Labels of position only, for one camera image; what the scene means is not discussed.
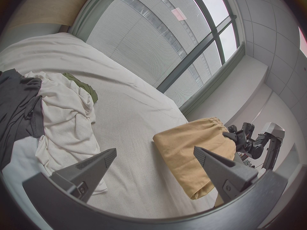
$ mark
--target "khaki garment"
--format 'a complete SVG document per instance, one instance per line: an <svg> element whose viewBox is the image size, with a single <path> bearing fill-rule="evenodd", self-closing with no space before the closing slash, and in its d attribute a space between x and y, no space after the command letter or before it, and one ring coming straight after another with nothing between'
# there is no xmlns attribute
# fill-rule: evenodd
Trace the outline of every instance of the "khaki garment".
<svg viewBox="0 0 307 230"><path fill-rule="evenodd" d="M205 196L214 188L193 154L194 146L231 160L235 157L235 143L222 132L228 130L218 118L212 117L186 123L153 137L167 166L191 199Z"/></svg>

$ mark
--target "robotic arm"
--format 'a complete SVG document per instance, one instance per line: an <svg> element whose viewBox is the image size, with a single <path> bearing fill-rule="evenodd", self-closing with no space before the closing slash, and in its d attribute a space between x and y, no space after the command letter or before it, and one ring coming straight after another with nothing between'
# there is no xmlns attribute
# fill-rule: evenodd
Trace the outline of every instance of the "robotic arm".
<svg viewBox="0 0 307 230"><path fill-rule="evenodd" d="M236 144L236 151L245 153L247 156L258 159L262 155L265 145L270 140L267 155L262 168L273 169L285 130L275 123L266 123L256 140L251 139L255 126L243 123L242 129L237 130L235 125L228 127L228 132L223 132L225 137L232 139Z"/></svg>

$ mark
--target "pile of clothes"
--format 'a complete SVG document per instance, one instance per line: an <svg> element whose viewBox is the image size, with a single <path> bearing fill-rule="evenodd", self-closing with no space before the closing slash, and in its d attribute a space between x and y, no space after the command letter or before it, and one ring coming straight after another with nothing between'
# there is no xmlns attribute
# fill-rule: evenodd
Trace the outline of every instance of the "pile of clothes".
<svg viewBox="0 0 307 230"><path fill-rule="evenodd" d="M92 87L69 73L0 72L2 172L37 167L51 175L100 153L91 127L97 100ZM106 190L102 179L94 194Z"/></svg>

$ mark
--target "olive green garment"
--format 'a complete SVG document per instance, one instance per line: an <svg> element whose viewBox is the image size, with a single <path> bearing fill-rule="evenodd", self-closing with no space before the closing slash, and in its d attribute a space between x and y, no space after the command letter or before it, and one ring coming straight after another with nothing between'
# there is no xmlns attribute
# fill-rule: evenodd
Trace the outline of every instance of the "olive green garment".
<svg viewBox="0 0 307 230"><path fill-rule="evenodd" d="M96 91L93 90L93 88L91 86L89 86L88 84L81 82L79 79L75 78L73 75L71 75L68 72L64 72L63 75L68 78L69 80L74 81L80 88L85 89L85 91L87 93L89 93L93 99L93 102L95 103L96 101L98 101L98 96L96 94Z"/></svg>

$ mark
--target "white bed sheet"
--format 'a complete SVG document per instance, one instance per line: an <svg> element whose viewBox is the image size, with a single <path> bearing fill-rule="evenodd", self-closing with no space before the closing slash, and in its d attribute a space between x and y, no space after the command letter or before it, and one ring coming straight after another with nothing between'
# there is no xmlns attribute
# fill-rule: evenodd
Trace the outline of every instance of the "white bed sheet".
<svg viewBox="0 0 307 230"><path fill-rule="evenodd" d="M88 204L119 215L168 218L213 207L214 189L190 200L163 161L152 137L182 125L186 118L175 103L82 40L58 33L33 37L0 54L0 70L70 72L96 90L93 132L101 151L117 149L104 176L108 192L93 195Z"/></svg>

